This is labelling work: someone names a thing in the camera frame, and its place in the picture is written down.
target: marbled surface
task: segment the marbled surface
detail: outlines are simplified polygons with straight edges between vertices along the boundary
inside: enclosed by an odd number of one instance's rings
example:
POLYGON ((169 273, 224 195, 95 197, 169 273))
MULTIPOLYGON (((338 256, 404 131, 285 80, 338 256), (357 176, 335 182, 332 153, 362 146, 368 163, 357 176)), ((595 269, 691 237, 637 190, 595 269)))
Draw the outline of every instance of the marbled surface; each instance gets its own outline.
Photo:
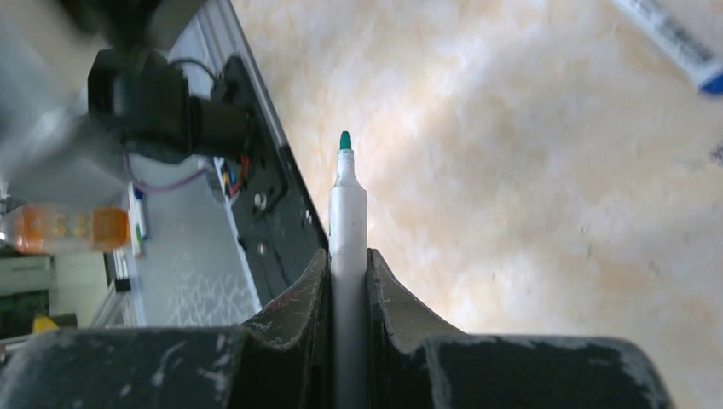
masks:
MULTIPOLYGON (((723 55, 723 2, 663 3, 723 55)), ((369 244, 441 316, 625 337, 723 406, 723 101, 608 0, 235 7, 322 220, 349 130, 369 244)))

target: purple cable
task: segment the purple cable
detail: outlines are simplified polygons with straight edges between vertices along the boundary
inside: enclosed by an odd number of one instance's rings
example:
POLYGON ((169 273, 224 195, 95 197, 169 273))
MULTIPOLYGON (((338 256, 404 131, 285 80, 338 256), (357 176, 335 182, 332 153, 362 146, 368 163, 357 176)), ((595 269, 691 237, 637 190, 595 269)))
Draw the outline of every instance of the purple cable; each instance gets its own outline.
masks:
POLYGON ((179 181, 171 183, 170 185, 150 186, 138 180, 136 174, 133 173, 133 169, 130 167, 130 157, 128 156, 128 153, 123 154, 123 165, 125 166, 125 171, 128 172, 128 174, 130 175, 130 179, 133 181, 133 184, 136 186, 136 188, 143 191, 144 193, 168 193, 178 189, 179 187, 184 187, 188 185, 190 182, 195 181, 206 173, 205 169, 200 169, 197 172, 194 172, 179 181))

